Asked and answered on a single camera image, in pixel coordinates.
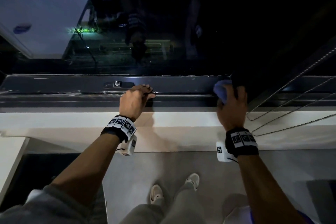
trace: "shoe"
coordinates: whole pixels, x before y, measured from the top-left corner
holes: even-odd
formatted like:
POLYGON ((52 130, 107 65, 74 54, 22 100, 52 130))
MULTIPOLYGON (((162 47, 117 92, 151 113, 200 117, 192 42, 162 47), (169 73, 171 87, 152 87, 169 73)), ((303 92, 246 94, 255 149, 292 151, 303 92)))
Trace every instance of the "shoe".
POLYGON ((187 180, 185 181, 184 184, 186 184, 187 182, 192 183, 193 186, 194 186, 194 189, 195 189, 195 191, 196 191, 197 188, 198 188, 198 185, 199 185, 199 183, 200 183, 200 177, 199 177, 198 174, 193 173, 193 174, 191 174, 191 175, 188 176, 188 178, 187 178, 187 180))
POLYGON ((150 204, 154 204, 156 200, 163 198, 163 192, 159 185, 155 184, 150 189, 150 204))

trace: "sweatpants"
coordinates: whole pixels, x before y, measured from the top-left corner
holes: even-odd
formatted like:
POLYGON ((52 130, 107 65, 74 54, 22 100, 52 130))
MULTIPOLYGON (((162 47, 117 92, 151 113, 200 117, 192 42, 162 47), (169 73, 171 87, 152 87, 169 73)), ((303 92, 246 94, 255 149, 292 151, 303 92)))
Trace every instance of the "sweatpants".
POLYGON ((191 183, 186 183, 179 189, 166 215, 164 204, 164 199, 161 198, 152 205, 138 205, 120 224, 205 224, 203 208, 191 183))

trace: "person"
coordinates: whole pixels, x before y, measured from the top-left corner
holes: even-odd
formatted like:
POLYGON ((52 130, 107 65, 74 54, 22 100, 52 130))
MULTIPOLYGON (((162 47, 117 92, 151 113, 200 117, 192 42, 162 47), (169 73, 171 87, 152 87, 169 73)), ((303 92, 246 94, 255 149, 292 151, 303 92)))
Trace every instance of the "person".
MULTIPOLYGON (((227 151, 237 157, 254 222, 306 223, 259 157, 256 144, 238 145, 237 140, 230 135, 248 131, 243 128, 247 94, 243 86, 237 87, 236 98, 232 85, 224 87, 227 90, 227 103, 223 105, 221 101, 218 102, 217 116, 227 131, 227 151)), ((120 98, 120 117, 128 117, 132 122, 138 119, 146 102, 155 97, 152 90, 149 85, 139 85, 123 94, 120 98)), ((50 185, 43 190, 33 190, 24 205, 14 206, 2 213, 0 223, 86 223, 88 206, 120 144, 117 134, 104 133, 103 130, 50 185)), ((179 189, 166 214, 162 189, 154 185, 150 191, 150 204, 138 205, 121 223, 205 223, 196 194, 199 183, 200 177, 191 174, 179 189)))

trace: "wristband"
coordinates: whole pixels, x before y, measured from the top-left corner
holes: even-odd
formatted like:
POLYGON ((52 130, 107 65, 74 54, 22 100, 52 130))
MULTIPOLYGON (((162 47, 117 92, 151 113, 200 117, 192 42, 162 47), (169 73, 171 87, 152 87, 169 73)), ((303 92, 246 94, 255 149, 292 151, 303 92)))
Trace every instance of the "wristband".
POLYGON ((102 134, 112 134, 119 137, 120 143, 123 141, 128 142, 128 140, 136 132, 137 128, 134 125, 134 122, 129 118, 124 116, 115 116, 103 129, 102 134))
POLYGON ((226 133, 225 147, 235 157, 258 155, 258 144, 246 128, 234 128, 226 133))

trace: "gray floor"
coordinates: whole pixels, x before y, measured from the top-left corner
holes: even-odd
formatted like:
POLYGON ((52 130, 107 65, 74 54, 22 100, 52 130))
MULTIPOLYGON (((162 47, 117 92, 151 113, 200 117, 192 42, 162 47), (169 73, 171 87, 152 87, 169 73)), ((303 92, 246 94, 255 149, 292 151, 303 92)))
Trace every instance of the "gray floor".
MULTIPOLYGON (((261 151, 260 156, 293 205, 321 223, 335 223, 336 205, 329 180, 336 180, 336 150, 261 151)), ((197 172, 197 191, 208 223, 222 223, 247 197, 235 162, 218 162, 215 152, 116 154, 103 180, 109 224, 119 221, 149 200, 158 183, 171 204, 186 177, 197 172)))

